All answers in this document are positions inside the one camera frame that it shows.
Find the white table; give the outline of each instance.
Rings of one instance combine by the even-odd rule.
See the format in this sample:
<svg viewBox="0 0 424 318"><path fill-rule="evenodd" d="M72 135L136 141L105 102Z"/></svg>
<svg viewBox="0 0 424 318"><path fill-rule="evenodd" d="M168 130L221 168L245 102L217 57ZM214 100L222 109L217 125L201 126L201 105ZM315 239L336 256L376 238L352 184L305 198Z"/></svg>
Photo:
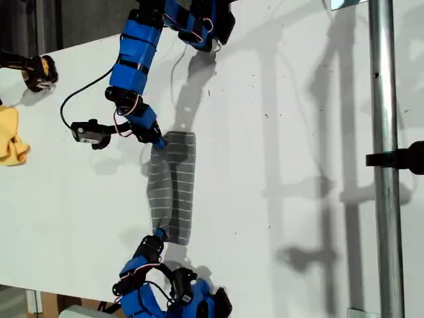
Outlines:
<svg viewBox="0 0 424 318"><path fill-rule="evenodd" d="M399 143L407 146L424 135L424 6L395 3ZM237 24L216 75L207 80L212 70L203 70L191 84L193 96L202 92L199 105L180 101L198 106L193 228L187 251L166 259L225 286L233 317L346 317L351 305L379 312L373 171L365 166L368 8L328 14L320 1L279 4L235 3ZM120 269L150 232L148 147L114 137L92 151L59 117L64 98L104 74L118 50L114 36L53 53L60 82L42 99L21 100L20 73L0 71L0 96L17 105L19 133L32 148L24 166L0 169L0 284L112 300ZM195 54L187 49L171 90L183 51L165 30L145 95L163 131L174 126ZM107 85L74 97L67 120L110 125ZM419 317L424 179L401 172L401 182L406 311Z"/></svg>

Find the gray towel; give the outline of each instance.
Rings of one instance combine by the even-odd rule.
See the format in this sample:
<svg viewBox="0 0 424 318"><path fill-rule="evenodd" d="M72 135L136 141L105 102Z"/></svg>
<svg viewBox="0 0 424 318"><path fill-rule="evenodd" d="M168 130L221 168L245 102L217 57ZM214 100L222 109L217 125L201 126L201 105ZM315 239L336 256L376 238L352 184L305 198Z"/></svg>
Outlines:
<svg viewBox="0 0 424 318"><path fill-rule="evenodd" d="M191 210L195 171L195 134L170 131L167 147L152 148L147 197L153 231L161 228L168 242L187 245L191 231Z"/></svg>

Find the metal pole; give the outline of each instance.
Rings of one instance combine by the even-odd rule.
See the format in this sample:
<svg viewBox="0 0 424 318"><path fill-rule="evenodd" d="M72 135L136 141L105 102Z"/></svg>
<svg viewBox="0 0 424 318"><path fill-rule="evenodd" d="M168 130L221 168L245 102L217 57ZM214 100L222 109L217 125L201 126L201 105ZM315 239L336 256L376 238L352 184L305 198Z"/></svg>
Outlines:
<svg viewBox="0 0 424 318"><path fill-rule="evenodd" d="M398 148L392 0L369 0L374 153ZM382 318L404 318L399 173L375 168Z"/></svg>

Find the robotic arm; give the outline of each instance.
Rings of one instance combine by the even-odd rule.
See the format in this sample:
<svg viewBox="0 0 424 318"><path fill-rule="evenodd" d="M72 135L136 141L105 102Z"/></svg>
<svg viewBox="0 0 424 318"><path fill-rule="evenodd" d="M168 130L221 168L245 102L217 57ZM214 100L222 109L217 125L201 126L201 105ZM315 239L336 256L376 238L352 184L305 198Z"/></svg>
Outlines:
<svg viewBox="0 0 424 318"><path fill-rule="evenodd" d="M118 297L127 317L136 318L227 318L233 307L223 288L212 294L209 284L198 280L197 274L187 268L173 272L159 262L164 249L165 233L158 229L143 239L134 256L121 270L113 293ZM162 311L146 281L151 269L161 271L171 283L168 310Z"/></svg>
<svg viewBox="0 0 424 318"><path fill-rule="evenodd" d="M139 142L165 147L153 109L141 95L147 82L156 47L164 27L178 32L178 37L196 50L210 52L212 40L226 44L235 25L230 3L234 0L192 0L189 11L176 0L138 0L121 35L119 57L105 96L116 105L115 114L124 116L122 125L100 125L96 119L72 123L78 142L88 142L93 149L105 148L112 134L131 131Z"/></svg>

